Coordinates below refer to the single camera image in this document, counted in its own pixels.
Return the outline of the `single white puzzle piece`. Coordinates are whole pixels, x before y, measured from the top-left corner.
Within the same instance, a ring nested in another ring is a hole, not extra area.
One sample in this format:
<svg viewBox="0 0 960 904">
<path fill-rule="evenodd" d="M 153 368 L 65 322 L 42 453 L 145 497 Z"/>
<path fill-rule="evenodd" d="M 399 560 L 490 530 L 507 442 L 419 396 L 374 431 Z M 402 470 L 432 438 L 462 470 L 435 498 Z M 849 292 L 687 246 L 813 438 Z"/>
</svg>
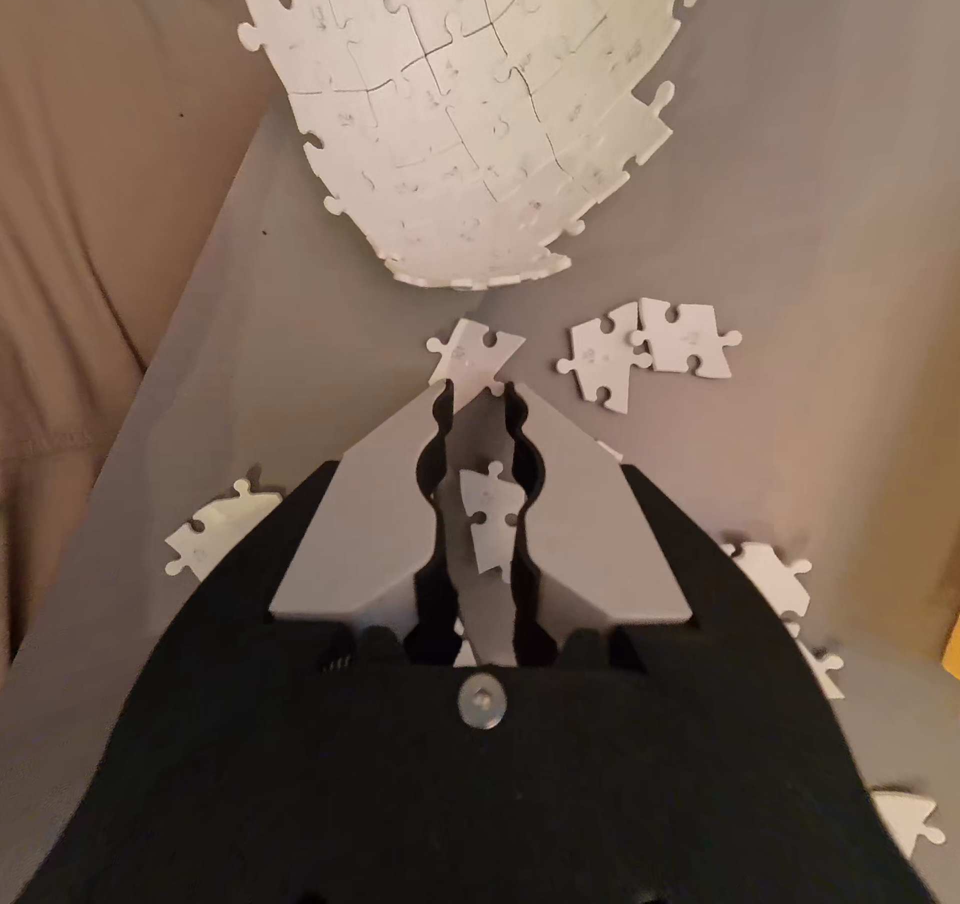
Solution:
<svg viewBox="0 0 960 904">
<path fill-rule="evenodd" d="M 430 353 L 440 357 L 429 383 L 437 385 L 441 380 L 454 383 L 455 415 L 485 390 L 495 397 L 503 397 L 506 385 L 498 382 L 496 375 L 526 344 L 523 336 L 496 333 L 495 344 L 489 346 L 485 342 L 489 333 L 487 325 L 462 319 L 448 342 L 430 338 L 426 344 Z"/>
</svg>

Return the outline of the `person's tan trouser leg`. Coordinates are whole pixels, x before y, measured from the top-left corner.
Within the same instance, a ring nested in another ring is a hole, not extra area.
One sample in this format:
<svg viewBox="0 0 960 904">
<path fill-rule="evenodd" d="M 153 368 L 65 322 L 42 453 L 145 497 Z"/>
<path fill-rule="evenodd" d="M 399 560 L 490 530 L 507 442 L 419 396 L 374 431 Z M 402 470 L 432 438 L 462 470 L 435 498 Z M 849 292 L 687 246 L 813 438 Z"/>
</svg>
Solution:
<svg viewBox="0 0 960 904">
<path fill-rule="evenodd" d="M 2 0 L 2 679 L 271 94 L 245 0 Z"/>
</svg>

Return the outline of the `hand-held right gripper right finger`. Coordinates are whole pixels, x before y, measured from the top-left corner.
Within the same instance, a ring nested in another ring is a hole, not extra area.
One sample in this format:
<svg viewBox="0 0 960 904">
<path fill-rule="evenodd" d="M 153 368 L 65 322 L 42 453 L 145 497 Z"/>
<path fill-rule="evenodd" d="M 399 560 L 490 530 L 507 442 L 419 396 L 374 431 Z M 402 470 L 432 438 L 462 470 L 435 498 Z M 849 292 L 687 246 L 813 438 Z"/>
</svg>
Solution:
<svg viewBox="0 0 960 904">
<path fill-rule="evenodd" d="M 518 571 L 540 627 L 677 624 L 692 618 L 624 467 L 523 383 L 506 390 L 514 475 L 526 505 Z"/>
</svg>

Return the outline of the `white puzzle pieces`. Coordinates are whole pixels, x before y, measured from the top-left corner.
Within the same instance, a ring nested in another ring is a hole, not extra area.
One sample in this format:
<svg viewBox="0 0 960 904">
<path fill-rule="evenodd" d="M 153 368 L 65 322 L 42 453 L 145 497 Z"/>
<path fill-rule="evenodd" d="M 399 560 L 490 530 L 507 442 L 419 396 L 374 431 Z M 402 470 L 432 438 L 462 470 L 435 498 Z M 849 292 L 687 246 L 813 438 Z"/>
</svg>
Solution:
<svg viewBox="0 0 960 904">
<path fill-rule="evenodd" d="M 577 325 L 570 331 L 572 357 L 558 364 L 561 374 L 572 372 L 578 379 L 583 397 L 597 397 L 607 391 L 610 410 L 625 415 L 632 368 L 654 368 L 657 372 L 687 372 L 696 361 L 696 372 L 712 380 L 728 379 L 725 349 L 742 344 L 742 334 L 720 334 L 715 311 L 710 306 L 681 306 L 677 319 L 671 320 L 665 301 L 643 298 L 614 309 L 607 331 L 600 319 Z M 624 459 L 610 446 L 621 465 Z M 498 571 L 506 586 L 514 593 L 514 654 L 522 660 L 526 637 L 534 649 L 539 640 L 547 642 L 547 651 L 559 651 L 577 629 L 599 631 L 608 637 L 618 627 L 540 627 L 533 620 L 531 575 L 520 572 L 518 527 L 526 505 L 525 487 L 515 476 L 503 479 L 504 462 L 490 462 L 487 473 L 463 470 L 460 487 L 467 517 L 485 516 L 485 523 L 473 527 L 473 547 L 479 574 Z M 399 637 L 411 637 L 415 626 L 388 626 Z"/>
</svg>

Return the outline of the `partly built white puzzle ball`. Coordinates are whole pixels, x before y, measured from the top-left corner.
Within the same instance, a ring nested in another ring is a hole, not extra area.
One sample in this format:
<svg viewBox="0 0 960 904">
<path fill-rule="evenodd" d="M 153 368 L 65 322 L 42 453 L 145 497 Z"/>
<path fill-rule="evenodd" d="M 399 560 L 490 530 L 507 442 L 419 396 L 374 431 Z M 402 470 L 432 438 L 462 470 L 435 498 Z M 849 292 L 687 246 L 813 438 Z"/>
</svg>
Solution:
<svg viewBox="0 0 960 904">
<path fill-rule="evenodd" d="M 566 271 L 553 245 L 671 138 L 673 82 L 635 89 L 676 2 L 246 0 L 238 38 L 278 73 L 326 210 L 397 281 L 485 290 Z"/>
</svg>

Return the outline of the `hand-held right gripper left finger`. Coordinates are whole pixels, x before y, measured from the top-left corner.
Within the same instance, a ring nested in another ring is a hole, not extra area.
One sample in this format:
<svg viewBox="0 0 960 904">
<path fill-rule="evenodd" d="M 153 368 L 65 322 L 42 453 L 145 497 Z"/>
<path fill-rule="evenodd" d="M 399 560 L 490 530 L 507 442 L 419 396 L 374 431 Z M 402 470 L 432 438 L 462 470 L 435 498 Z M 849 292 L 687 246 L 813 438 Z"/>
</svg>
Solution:
<svg viewBox="0 0 960 904">
<path fill-rule="evenodd" d="M 454 383 L 430 385 L 348 449 L 273 599 L 292 621 L 452 626 L 455 590 L 435 500 Z"/>
</svg>

